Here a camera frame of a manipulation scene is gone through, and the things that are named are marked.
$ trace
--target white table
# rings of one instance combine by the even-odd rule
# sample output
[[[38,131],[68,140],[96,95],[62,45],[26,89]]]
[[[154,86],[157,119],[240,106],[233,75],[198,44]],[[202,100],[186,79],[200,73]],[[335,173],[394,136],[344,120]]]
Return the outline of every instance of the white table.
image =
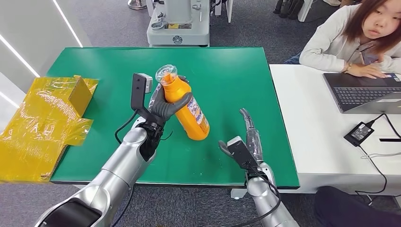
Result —
[[[383,177],[369,160],[360,158],[359,148],[343,138],[359,122],[377,115],[341,114],[320,70],[303,65],[270,65],[270,70],[301,185],[283,192],[314,193],[324,185],[349,193],[382,189]],[[401,115],[389,118],[400,132]],[[401,143],[379,141],[396,138],[384,117],[372,128],[375,132],[362,143],[368,154],[401,152]],[[401,194],[401,155],[373,161],[389,181],[382,194]]]

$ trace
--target laptop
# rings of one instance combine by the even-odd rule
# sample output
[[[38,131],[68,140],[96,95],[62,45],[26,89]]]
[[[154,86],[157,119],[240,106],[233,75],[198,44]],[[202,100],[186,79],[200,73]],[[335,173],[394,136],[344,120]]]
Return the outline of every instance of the laptop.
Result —
[[[323,77],[343,114],[401,114],[401,80],[354,77],[347,73],[324,73]]]

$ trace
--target orange bottle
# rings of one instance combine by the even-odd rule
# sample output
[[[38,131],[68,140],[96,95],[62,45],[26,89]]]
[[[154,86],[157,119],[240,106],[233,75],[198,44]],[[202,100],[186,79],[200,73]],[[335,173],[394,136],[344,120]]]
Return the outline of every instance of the orange bottle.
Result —
[[[165,65],[159,68],[156,80],[163,86],[166,100],[169,103],[174,103],[187,92],[191,92],[191,87],[178,77],[177,68],[174,65]],[[175,115],[190,139],[203,140],[208,136],[210,130],[208,120],[194,97]]]

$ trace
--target bottle label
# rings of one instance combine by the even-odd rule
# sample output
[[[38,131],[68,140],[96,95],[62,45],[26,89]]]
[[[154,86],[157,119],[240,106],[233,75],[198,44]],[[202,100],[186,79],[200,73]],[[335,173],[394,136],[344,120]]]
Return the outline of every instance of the bottle label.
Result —
[[[189,111],[196,119],[196,123],[200,126],[203,132],[207,132],[209,128],[209,122],[206,120],[205,115],[203,114],[202,110],[199,108],[198,103],[196,102],[195,98],[192,99],[187,104]]]

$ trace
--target clear bottle cap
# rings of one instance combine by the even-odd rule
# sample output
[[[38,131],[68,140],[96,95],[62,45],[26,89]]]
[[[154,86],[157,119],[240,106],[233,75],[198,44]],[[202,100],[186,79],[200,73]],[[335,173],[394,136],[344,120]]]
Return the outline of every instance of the clear bottle cap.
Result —
[[[156,80],[163,86],[169,85],[177,77],[177,68],[174,65],[165,65],[156,72]]]

